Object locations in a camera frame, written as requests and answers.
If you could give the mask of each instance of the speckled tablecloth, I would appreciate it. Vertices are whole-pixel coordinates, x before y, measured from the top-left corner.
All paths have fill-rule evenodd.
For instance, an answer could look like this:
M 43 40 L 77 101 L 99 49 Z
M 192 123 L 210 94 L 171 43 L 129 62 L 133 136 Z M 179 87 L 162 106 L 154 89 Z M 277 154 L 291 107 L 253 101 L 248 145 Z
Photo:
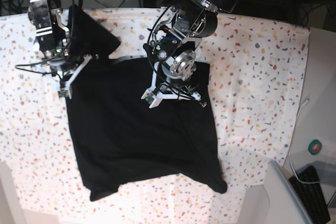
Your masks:
M 147 28 L 160 12 L 88 11 L 122 41 L 111 58 L 143 55 Z M 221 14 L 216 33 L 198 50 L 199 60 L 211 63 L 226 194 L 173 175 L 123 185 L 94 203 L 77 169 L 65 101 L 47 78 L 14 69 L 35 62 L 34 38 L 27 15 L 0 18 L 0 160 L 12 169 L 25 209 L 76 223 L 235 223 L 246 189 L 263 183 L 269 160 L 285 161 L 305 75 L 307 29 Z

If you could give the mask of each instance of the screw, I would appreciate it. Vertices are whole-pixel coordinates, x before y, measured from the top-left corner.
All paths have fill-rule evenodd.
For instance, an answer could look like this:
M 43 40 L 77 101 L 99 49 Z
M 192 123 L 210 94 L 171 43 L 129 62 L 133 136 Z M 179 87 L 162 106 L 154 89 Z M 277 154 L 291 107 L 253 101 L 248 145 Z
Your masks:
M 161 91 L 166 91 L 166 90 L 167 90 L 167 86 L 161 86 L 161 87 L 160 87 L 160 90 L 161 90 Z
M 196 71 L 196 64 L 193 64 L 193 66 L 191 67 L 191 71 L 193 71 L 193 72 Z
M 167 58 L 167 53 L 166 53 L 165 51 L 160 51 L 160 52 L 159 52 L 159 58 L 160 58 L 161 60 L 166 59 L 166 58 Z
M 51 51 L 46 51 L 46 57 L 51 57 L 53 55 L 53 53 Z

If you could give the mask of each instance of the white plastic part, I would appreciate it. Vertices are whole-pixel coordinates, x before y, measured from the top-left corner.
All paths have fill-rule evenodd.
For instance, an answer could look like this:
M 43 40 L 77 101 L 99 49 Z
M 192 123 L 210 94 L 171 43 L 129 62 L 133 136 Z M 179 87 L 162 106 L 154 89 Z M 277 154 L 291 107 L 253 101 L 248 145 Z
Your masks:
M 158 70 L 158 67 L 159 63 L 157 62 L 154 65 L 156 71 Z M 150 86 L 150 88 L 146 89 L 141 97 L 142 100 L 148 101 L 150 109 L 158 107 L 163 100 L 188 100 L 187 98 L 180 97 L 172 92 L 170 92 L 169 94 L 163 94 L 161 91 L 159 91 L 157 94 L 153 94 L 154 90 L 156 89 L 156 79 L 157 75 L 155 71 L 153 71 L 152 85 Z M 194 92 L 192 94 L 192 97 L 195 98 L 196 101 L 201 100 L 201 95 L 198 92 Z
M 85 55 L 84 56 L 84 61 L 81 63 L 81 65 L 78 66 L 78 68 L 73 72 L 72 76 L 68 81 L 65 82 L 65 87 L 61 89 L 60 82 L 56 81 L 50 74 L 47 74 L 47 78 L 53 83 L 53 85 L 56 88 L 56 91 L 58 93 L 58 96 L 64 97 L 63 94 L 67 94 L 67 96 L 71 99 L 72 98 L 72 88 L 71 84 L 73 81 L 77 78 L 79 73 L 83 70 L 83 68 L 89 63 L 89 61 L 92 59 L 91 55 Z M 41 66 L 37 65 L 36 68 L 41 71 L 46 73 L 46 70 Z

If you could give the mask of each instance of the black t-shirt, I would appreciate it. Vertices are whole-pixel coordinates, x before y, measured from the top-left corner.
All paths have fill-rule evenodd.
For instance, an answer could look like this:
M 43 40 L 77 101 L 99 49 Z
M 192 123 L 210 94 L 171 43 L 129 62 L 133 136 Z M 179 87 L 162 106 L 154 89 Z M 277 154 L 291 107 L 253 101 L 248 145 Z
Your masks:
M 182 173 L 225 193 L 214 117 L 207 92 L 209 65 L 197 63 L 193 80 L 207 100 L 164 100 L 149 109 L 147 59 L 91 62 L 67 99 L 69 128 L 84 186 L 95 201 L 122 184 Z

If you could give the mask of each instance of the white tablecloth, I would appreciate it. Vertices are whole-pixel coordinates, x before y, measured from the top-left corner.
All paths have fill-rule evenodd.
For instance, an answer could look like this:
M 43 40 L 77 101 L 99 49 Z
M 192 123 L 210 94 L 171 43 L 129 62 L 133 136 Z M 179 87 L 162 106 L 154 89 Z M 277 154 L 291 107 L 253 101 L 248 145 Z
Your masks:
M 122 45 L 111 55 L 144 55 L 160 9 L 88 13 Z M 267 164 L 284 164 L 301 98 L 309 31 L 260 18 L 219 15 L 198 59 L 211 64 L 209 94 L 228 192 L 220 195 L 183 175 L 120 187 L 98 202 L 82 185 L 64 99 L 45 77 L 15 70 L 35 62 L 35 28 L 27 15 L 0 19 L 0 161 L 13 172 L 23 208 L 78 223 L 235 223 L 246 189 Z

